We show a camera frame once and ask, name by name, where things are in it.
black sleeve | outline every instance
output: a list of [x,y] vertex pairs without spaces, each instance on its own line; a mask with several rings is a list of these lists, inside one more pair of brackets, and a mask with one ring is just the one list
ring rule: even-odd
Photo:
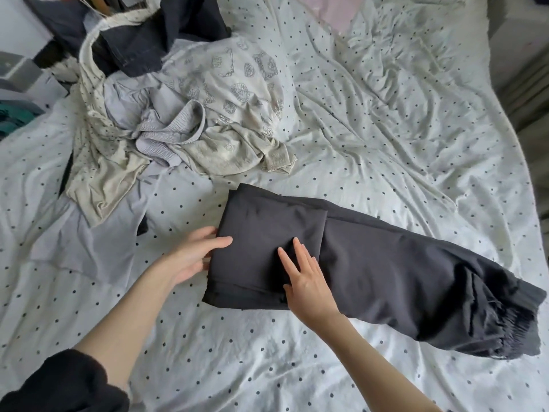
[[129,408],[127,394],[107,384],[105,369],[73,349],[46,359],[18,391],[0,401],[0,412],[127,412]]

black pants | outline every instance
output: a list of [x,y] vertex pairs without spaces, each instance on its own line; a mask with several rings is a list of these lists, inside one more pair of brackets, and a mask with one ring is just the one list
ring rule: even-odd
[[298,237],[317,257],[339,310],[444,350],[512,359],[536,355],[546,292],[456,244],[398,228],[326,200],[251,185],[230,191],[203,301],[287,309],[277,247]]

bed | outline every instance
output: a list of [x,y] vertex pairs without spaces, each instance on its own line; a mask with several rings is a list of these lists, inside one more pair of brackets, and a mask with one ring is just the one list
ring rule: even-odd
[[[218,224],[245,182],[320,197],[448,240],[549,289],[528,168],[491,88],[486,0],[365,0],[333,34],[296,0],[219,0],[226,24],[277,56],[290,176],[251,170],[165,176],[135,240],[133,282],[189,231]],[[52,217],[76,122],[71,96],[0,143],[0,395],[73,346],[127,289],[29,262]],[[177,286],[131,376],[132,410],[366,411],[344,368],[285,311],[201,302],[202,272]],[[443,410],[549,411],[548,303],[541,355],[504,361],[444,352],[353,321]]]

wrinkled sheet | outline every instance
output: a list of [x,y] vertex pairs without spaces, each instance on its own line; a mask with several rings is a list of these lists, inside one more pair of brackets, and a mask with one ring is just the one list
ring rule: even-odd
[[[319,197],[496,260],[545,290],[549,276],[516,135],[489,85],[486,0],[365,0],[345,36],[296,0],[219,0],[227,25],[282,60],[288,177],[165,175],[136,243],[132,281],[175,240],[219,222],[243,181]],[[71,98],[0,143],[0,395],[74,345],[125,289],[27,262],[47,226],[79,116]],[[170,294],[131,377],[133,410],[367,410],[336,357],[288,312],[215,309],[205,274]],[[443,352],[354,321],[443,410],[549,410],[541,355]]]

